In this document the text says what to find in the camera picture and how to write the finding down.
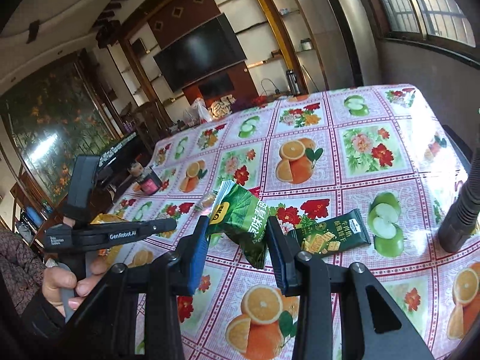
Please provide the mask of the person's left hand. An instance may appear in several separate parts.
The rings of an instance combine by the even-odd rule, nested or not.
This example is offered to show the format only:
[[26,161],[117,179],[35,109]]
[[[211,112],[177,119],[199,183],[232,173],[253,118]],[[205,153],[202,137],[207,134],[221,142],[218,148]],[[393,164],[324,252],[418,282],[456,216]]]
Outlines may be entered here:
[[48,303],[65,316],[61,290],[72,289],[76,293],[75,297],[68,299],[68,306],[75,311],[107,272],[105,258],[102,256],[95,258],[90,264],[90,270],[92,273],[90,277],[78,281],[72,272],[62,267],[47,267],[44,270],[41,293]]

